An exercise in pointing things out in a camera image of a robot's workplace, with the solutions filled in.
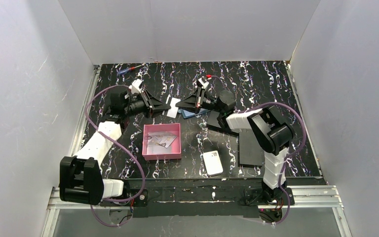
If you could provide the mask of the pink plastic tray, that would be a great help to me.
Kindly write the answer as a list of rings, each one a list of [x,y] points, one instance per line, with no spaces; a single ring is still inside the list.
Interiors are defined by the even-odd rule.
[[[146,161],[181,159],[181,153],[179,123],[144,125],[142,156]]]

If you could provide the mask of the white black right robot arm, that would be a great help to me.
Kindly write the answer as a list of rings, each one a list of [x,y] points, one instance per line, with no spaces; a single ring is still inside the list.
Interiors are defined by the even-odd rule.
[[[258,197],[268,203],[281,199],[286,188],[285,161],[294,130],[274,105],[237,113],[236,98],[231,91],[223,90],[213,97],[199,86],[176,106],[195,114],[201,109],[216,112],[218,131],[222,133],[252,131],[265,157],[262,191]]]

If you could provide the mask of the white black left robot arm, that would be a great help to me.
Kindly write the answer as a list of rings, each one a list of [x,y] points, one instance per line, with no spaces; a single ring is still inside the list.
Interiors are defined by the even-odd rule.
[[[127,127],[130,117],[144,114],[153,118],[169,110],[170,105],[152,96],[147,90],[126,89],[109,92],[103,107],[101,122],[88,142],[73,156],[60,161],[60,199],[62,201],[97,205],[102,200],[115,198],[124,192],[124,181],[104,179],[101,164]]]

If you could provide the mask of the blue leather card holder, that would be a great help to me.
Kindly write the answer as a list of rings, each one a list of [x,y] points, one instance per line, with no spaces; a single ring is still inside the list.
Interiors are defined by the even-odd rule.
[[[201,110],[196,114],[196,113],[193,113],[193,112],[190,112],[190,111],[187,111],[187,110],[178,109],[178,113],[180,113],[184,119],[189,119],[189,118],[192,118],[192,117],[195,117],[195,116],[199,116],[199,115],[205,114],[205,113],[207,113],[207,112],[209,112],[209,111],[210,111],[210,110],[201,109]]]

